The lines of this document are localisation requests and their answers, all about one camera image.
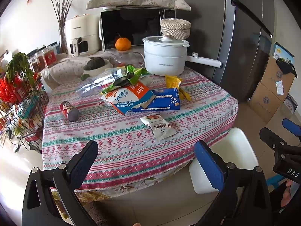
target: screw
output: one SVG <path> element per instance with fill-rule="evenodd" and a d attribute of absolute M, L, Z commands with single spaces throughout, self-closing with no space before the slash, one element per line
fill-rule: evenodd
<path fill-rule="evenodd" d="M 33 169 L 31 169 L 31 172 L 32 173 L 36 173 L 38 171 L 38 168 L 37 167 L 34 167 Z"/>
<path fill-rule="evenodd" d="M 258 171 L 258 172 L 262 172 L 262 168 L 261 168 L 261 167 L 258 167 L 258 166 L 255 167 L 255 170 Z"/>
<path fill-rule="evenodd" d="M 60 170 L 63 170 L 65 168 L 66 168 L 66 164 L 65 163 L 59 164 L 59 166 L 58 166 L 58 169 L 60 169 Z"/>
<path fill-rule="evenodd" d="M 227 164 L 227 167 L 228 167 L 229 169 L 234 169 L 234 168 L 235 168 L 235 165 L 234 165 L 232 162 L 229 162 L 229 163 Z"/>

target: tablecloth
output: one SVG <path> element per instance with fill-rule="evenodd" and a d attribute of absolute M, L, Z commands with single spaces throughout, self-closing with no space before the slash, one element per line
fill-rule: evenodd
<path fill-rule="evenodd" d="M 165 87 L 164 77 L 149 77 L 150 89 Z M 172 175 L 194 158 L 196 141 L 204 140 L 210 146 L 224 137 L 238 110 L 236 99 L 199 73 L 185 68 L 180 77 L 192 101 L 181 101 L 180 110 L 160 112 L 177 131 L 160 142 L 139 119 L 148 112 L 121 115 L 98 95 L 81 98 L 75 92 L 80 81 L 57 87 L 49 97 L 44 121 L 44 170 L 67 163 L 89 140 L 95 140 L 98 156 L 77 194 L 97 190 L 100 197 L 108 198 Z M 62 115 L 59 106 L 63 101 L 80 111 L 78 121 L 70 122 Z"/>

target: yellow snack bag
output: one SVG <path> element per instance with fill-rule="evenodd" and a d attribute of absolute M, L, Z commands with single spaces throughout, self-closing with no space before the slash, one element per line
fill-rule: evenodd
<path fill-rule="evenodd" d="M 182 79 L 177 76 L 165 76 L 165 84 L 167 88 L 176 87 L 179 91 L 179 99 L 183 100 L 186 98 L 188 101 L 191 101 L 189 93 L 185 92 L 181 86 Z"/>

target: refrigerator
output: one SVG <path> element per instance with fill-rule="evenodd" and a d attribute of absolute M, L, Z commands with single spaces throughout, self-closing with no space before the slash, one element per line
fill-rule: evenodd
<path fill-rule="evenodd" d="M 177 18 L 191 22 L 188 53 L 217 59 L 222 68 L 186 62 L 229 94 L 245 101 L 263 76 L 274 32 L 273 0 L 185 0 L 191 11 Z"/>

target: woven basket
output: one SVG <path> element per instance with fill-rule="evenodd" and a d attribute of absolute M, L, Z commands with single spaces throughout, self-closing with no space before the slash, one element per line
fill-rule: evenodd
<path fill-rule="evenodd" d="M 184 40 L 190 35 L 191 23 L 184 19 L 162 19 L 160 26 L 163 35 L 177 40 Z"/>

